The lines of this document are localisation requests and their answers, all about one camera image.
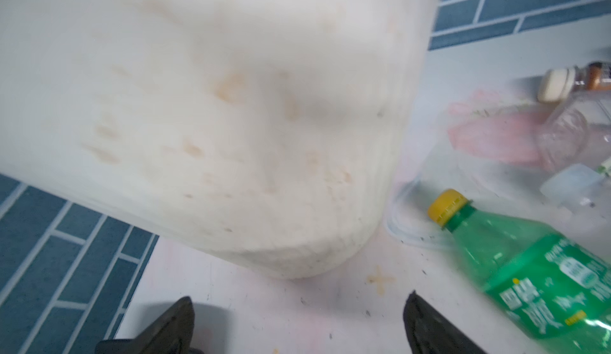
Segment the green bottle label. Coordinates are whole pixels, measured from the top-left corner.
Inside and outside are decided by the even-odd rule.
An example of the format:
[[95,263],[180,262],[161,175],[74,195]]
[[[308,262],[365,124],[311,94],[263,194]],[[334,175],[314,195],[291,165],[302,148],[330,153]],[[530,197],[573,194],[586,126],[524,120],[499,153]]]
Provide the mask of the green bottle label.
[[502,266],[484,291],[534,338],[555,337],[611,308],[610,266],[548,235]]

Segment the bottle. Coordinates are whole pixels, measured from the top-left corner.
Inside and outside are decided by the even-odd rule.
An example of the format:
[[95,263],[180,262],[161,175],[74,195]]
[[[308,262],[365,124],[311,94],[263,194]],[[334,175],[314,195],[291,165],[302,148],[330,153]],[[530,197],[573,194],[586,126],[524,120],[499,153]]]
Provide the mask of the bottle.
[[560,102],[579,90],[611,90],[611,62],[550,69],[541,80],[537,98],[539,102]]
[[611,180],[577,163],[552,176],[540,190],[554,205],[571,211],[564,235],[611,262]]
[[605,261],[545,223],[477,210],[455,190],[428,215],[454,236],[471,280],[550,353],[611,352]]
[[571,94],[537,130],[535,141],[548,172],[573,163],[597,169],[611,157],[611,91]]

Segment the blue brick wall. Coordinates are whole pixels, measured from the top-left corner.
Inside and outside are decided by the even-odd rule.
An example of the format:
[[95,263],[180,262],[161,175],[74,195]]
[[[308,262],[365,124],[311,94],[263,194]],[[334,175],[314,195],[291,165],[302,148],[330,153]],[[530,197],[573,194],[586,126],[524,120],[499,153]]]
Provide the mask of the blue brick wall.
[[611,13],[611,0],[442,0],[430,49]]
[[157,236],[0,175],[2,353],[93,353]]

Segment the bottle cap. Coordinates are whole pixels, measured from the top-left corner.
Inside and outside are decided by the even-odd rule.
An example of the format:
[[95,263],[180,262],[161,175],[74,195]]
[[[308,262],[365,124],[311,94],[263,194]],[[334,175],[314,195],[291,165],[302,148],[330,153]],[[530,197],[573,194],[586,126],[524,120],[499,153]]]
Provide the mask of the bottle cap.
[[577,69],[555,68],[548,70],[539,85],[539,102],[559,102],[566,100],[575,85]]
[[428,217],[443,228],[448,220],[468,203],[469,200],[457,190],[445,190],[428,207]]
[[554,205],[559,206],[603,180],[604,177],[593,169],[577,163],[549,178],[539,190]]

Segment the yellow cross mark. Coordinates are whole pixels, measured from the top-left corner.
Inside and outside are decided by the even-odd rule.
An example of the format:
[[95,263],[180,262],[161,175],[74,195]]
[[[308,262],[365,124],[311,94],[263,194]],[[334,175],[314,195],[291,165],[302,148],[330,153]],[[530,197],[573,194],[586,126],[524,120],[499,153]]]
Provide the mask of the yellow cross mark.
[[377,285],[377,291],[378,291],[378,295],[383,296],[384,293],[386,292],[384,290],[384,283],[385,282],[395,282],[396,279],[394,277],[384,277],[382,275],[382,270],[380,269],[379,265],[376,265],[376,275],[375,276],[367,276],[367,282],[370,284],[376,284]]

